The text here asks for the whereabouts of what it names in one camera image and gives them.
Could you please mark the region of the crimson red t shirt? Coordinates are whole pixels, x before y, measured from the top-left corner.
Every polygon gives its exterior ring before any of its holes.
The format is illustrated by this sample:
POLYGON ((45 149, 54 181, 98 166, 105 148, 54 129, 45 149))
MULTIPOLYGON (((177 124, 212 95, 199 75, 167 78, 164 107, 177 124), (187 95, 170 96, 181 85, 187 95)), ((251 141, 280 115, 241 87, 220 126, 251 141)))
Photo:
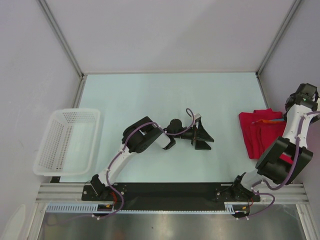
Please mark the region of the crimson red t shirt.
POLYGON ((282 112, 271 108, 241 112, 238 119, 248 157, 252 160, 258 160, 267 148, 283 135, 286 127, 285 121, 276 124, 260 122, 260 120, 284 119, 282 112))

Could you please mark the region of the white perforated plastic basket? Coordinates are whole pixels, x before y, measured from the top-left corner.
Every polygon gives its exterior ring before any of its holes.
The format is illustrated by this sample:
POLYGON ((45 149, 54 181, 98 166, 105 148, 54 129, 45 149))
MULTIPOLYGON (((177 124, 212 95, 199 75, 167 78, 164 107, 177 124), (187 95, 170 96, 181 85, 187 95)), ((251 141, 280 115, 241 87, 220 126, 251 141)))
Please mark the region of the white perforated plastic basket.
POLYGON ((33 164, 33 173, 44 177, 87 174, 96 160, 102 116, 94 108, 54 111, 48 121, 33 164))

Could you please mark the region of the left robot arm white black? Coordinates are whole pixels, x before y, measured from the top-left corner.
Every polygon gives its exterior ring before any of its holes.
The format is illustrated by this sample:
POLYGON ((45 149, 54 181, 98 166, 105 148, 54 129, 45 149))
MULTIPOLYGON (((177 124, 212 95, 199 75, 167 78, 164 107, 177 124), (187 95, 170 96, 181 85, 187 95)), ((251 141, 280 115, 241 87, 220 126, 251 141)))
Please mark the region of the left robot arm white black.
POLYGON ((93 197, 100 200, 107 199, 111 193, 110 189, 128 162, 154 143, 167 151, 176 144, 176 139, 183 139, 189 140, 195 150, 211 150, 209 143, 215 140, 203 127, 202 116, 193 114, 189 108, 186 112, 191 117, 189 126, 183 126, 181 120, 174 118, 167 127, 161 128, 146 116, 127 127, 122 134, 120 149, 116 156, 106 168, 91 178, 93 197))

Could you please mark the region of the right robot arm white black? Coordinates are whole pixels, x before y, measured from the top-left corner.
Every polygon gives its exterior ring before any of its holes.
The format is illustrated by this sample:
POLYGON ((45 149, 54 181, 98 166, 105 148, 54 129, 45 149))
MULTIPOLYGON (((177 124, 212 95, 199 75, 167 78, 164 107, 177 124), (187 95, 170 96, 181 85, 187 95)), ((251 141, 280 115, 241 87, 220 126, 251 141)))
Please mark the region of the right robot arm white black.
POLYGON ((255 170, 245 172, 234 180, 231 196, 242 201, 256 194, 254 188, 262 183, 271 191, 290 184, 313 158, 308 150, 309 127, 320 119, 320 100, 317 87, 302 83, 285 103, 285 128, 262 154, 255 170))

